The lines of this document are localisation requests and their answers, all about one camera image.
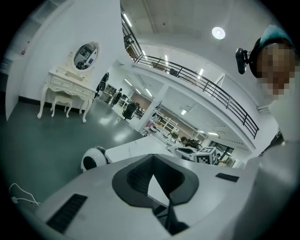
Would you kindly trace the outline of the cream dressing table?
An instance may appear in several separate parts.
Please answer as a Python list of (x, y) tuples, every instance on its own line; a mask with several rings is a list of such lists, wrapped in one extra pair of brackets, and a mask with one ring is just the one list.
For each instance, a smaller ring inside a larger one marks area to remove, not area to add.
[(83, 114), (82, 121), (86, 123), (86, 115), (92, 106), (96, 90), (91, 86), (90, 75), (95, 68), (95, 61), (99, 55), (99, 43), (89, 42), (69, 54), (64, 65), (53, 67), (42, 89), (40, 109), (37, 118), (42, 117), (47, 90), (57, 94), (79, 97), (82, 104), (79, 113)]

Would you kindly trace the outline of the round ceiling light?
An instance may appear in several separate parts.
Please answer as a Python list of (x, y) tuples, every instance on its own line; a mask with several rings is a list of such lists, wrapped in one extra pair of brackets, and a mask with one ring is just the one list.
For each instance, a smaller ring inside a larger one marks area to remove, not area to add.
[(211, 32), (213, 37), (218, 40), (225, 38), (225, 31), (221, 27), (214, 27)]

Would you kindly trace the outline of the black mezzanine railing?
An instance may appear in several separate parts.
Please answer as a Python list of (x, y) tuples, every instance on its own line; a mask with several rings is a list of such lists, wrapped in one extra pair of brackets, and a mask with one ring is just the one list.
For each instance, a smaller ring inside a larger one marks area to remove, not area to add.
[(226, 92), (213, 81), (199, 75), (197, 72), (185, 66), (144, 53), (137, 41), (137, 38), (131, 30), (131, 23), (128, 17), (125, 13), (123, 13), (123, 11), (120, 12), (120, 15), (125, 50), (134, 63), (143, 64), (149, 68), (160, 70), (200, 88), (203, 92), (215, 98), (226, 109), (233, 113), (233, 115), (237, 117), (242, 125), (250, 132), (252, 137), (256, 138), (259, 131), (258, 125), (231, 94)]

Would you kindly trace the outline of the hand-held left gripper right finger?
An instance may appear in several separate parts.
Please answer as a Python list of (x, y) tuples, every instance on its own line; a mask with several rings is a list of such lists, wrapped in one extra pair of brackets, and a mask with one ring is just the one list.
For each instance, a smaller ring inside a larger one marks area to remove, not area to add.
[(246, 240), (235, 237), (238, 219), (253, 187), (258, 159), (249, 160), (243, 169), (194, 163), (169, 155), (155, 154), (179, 172), (184, 182), (169, 194), (172, 215), (181, 232), (171, 235), (154, 230), (154, 240)]

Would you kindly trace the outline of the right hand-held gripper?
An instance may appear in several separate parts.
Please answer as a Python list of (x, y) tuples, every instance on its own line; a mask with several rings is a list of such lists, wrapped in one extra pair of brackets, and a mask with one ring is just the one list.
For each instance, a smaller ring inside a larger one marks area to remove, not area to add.
[(176, 148), (174, 155), (177, 158), (207, 165), (215, 165), (218, 160), (216, 147), (203, 147), (198, 151), (191, 147)]

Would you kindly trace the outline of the white cubby shelf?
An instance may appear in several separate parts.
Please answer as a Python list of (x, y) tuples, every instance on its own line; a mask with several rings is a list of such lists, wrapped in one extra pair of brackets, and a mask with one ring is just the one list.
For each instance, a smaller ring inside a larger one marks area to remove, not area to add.
[(56, 10), (63, 10), (75, 0), (44, 0), (29, 16), (34, 23), (42, 25)]

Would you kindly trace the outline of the white shelf unit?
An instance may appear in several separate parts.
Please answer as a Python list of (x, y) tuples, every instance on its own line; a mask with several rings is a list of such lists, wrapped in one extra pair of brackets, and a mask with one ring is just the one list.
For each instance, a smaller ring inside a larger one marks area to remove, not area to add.
[(207, 146), (210, 143), (195, 127), (164, 108), (156, 109), (150, 115), (144, 127), (156, 128), (157, 138), (167, 146), (180, 143), (182, 137), (195, 140), (201, 147)]

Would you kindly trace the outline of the black office chair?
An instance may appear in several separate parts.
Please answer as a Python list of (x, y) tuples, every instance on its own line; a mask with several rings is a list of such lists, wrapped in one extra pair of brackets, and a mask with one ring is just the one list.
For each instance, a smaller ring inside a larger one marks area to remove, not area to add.
[(136, 104), (130, 103), (127, 105), (126, 109), (122, 112), (122, 116), (124, 117), (124, 120), (131, 120), (133, 117), (133, 113), (136, 111)]

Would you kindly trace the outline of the cream stool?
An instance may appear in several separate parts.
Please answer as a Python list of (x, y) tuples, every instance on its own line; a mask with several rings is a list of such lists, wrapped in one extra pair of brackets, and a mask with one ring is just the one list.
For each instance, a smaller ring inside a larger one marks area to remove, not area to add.
[(73, 99), (69, 95), (64, 95), (64, 94), (57, 94), (54, 98), (54, 101), (52, 103), (51, 107), (51, 117), (53, 118), (55, 115), (55, 107), (57, 103), (63, 103), (66, 104), (64, 108), (64, 113), (66, 114), (66, 118), (69, 118), (69, 112), (72, 109), (73, 106)]

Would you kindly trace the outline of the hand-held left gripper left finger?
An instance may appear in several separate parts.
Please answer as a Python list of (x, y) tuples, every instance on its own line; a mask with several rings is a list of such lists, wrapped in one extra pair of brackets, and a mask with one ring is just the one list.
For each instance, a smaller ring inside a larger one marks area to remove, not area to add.
[(131, 157), (88, 170), (49, 196), (35, 215), (47, 223), (74, 194), (86, 200), (65, 230), (74, 240), (166, 240), (170, 233), (151, 208), (133, 207), (120, 199), (112, 187), (115, 173), (137, 162)]

